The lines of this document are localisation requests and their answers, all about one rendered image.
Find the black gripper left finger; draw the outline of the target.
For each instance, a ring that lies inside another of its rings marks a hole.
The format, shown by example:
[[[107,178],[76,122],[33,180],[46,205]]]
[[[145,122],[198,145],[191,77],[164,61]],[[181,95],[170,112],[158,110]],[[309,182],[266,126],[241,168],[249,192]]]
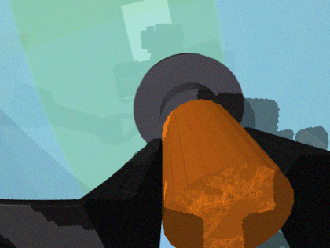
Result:
[[[160,248],[161,226],[161,139],[80,199],[0,199],[0,248]]]

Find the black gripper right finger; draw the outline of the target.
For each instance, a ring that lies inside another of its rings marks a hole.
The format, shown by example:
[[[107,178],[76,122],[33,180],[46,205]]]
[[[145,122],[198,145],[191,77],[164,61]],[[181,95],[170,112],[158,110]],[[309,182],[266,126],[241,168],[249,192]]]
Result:
[[[293,188],[281,228],[290,248],[330,248],[330,151],[245,127]]]

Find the orange knob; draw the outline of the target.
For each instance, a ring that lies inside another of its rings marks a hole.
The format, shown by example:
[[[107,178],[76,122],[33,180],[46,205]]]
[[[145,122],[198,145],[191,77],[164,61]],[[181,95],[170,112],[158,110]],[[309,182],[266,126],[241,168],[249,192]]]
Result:
[[[162,226],[177,248],[255,248],[288,221],[289,179],[226,109],[190,100],[162,133]]]

